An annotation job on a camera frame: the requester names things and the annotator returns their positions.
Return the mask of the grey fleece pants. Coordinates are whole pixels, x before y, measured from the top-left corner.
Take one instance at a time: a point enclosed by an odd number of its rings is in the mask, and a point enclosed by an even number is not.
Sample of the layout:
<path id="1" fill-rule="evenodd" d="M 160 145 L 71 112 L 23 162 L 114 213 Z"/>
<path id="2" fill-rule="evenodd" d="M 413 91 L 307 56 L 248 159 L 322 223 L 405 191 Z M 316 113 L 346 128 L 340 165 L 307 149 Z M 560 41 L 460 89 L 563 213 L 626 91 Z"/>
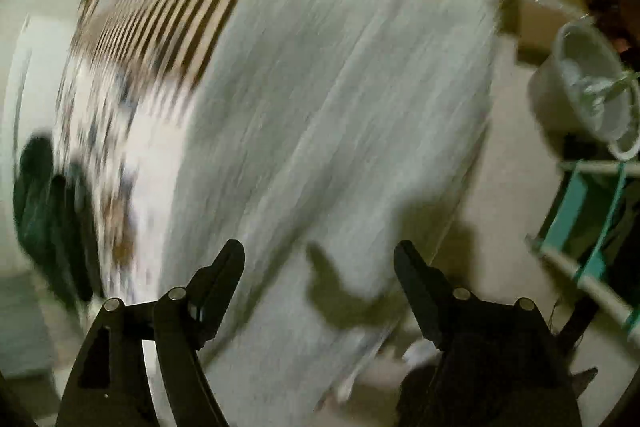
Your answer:
<path id="1" fill-rule="evenodd" d="M 246 261 L 205 374 L 235 426 L 305 426 L 404 318 L 483 143 L 492 0 L 239 0 L 198 87 L 162 282 Z"/>

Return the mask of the teal laundry rack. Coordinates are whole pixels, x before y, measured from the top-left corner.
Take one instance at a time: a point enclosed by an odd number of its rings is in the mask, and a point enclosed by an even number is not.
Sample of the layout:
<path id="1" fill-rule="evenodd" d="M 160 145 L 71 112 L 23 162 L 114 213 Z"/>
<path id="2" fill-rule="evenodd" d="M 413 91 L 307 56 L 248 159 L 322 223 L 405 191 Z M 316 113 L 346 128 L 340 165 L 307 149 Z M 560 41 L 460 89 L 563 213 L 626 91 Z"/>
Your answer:
<path id="1" fill-rule="evenodd" d="M 637 161 L 562 161 L 561 185 L 538 233 L 526 237 L 532 254 L 551 265 L 639 342 L 639 307 L 611 287 L 618 252 L 639 223 Z"/>

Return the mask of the dark green blanket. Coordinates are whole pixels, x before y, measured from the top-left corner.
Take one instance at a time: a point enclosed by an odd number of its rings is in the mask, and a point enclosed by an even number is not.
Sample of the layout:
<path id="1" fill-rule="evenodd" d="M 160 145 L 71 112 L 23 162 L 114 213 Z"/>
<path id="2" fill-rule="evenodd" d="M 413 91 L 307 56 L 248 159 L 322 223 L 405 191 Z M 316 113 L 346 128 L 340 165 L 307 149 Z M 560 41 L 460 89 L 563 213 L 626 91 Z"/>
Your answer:
<path id="1" fill-rule="evenodd" d="M 13 185 L 18 243 L 35 263 L 50 291 L 70 312 L 102 298 L 98 238 L 84 170 L 73 161 L 54 168 L 45 134 L 23 148 Z"/>

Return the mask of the floral bed sheet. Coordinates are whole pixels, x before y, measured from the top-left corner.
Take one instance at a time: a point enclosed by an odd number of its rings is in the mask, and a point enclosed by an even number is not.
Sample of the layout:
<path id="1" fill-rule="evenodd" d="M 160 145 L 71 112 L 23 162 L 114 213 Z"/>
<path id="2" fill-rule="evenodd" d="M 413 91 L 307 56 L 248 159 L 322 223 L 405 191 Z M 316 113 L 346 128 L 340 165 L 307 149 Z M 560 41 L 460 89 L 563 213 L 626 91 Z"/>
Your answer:
<path id="1" fill-rule="evenodd" d="M 54 125 L 54 158 L 78 165 L 90 192 L 105 294 L 156 299 L 178 173 L 200 90 L 175 76 L 134 80 L 110 62 L 70 52 Z"/>

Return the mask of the white bucket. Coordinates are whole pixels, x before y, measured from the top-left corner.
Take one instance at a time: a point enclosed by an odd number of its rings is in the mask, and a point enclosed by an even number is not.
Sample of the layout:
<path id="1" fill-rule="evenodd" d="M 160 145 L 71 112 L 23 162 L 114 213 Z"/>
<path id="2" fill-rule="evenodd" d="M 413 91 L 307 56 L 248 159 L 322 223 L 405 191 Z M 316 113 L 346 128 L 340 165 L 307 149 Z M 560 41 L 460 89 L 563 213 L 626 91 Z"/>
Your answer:
<path id="1" fill-rule="evenodd" d="M 639 155 L 639 75 L 591 25 L 567 23 L 528 84 L 528 101 L 545 135 L 604 145 L 615 159 Z"/>

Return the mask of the brown checkered blanket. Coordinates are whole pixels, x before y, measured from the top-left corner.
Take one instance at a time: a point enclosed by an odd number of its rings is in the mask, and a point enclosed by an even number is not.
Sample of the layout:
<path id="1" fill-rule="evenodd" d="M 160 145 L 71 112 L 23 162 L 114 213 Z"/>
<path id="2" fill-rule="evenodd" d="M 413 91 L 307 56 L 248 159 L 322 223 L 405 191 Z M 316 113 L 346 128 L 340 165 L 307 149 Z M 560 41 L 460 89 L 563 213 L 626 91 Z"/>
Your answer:
<path id="1" fill-rule="evenodd" d="M 134 75 L 142 91 L 175 80 L 194 90 L 239 0 L 115 0 L 78 29 L 91 66 Z"/>

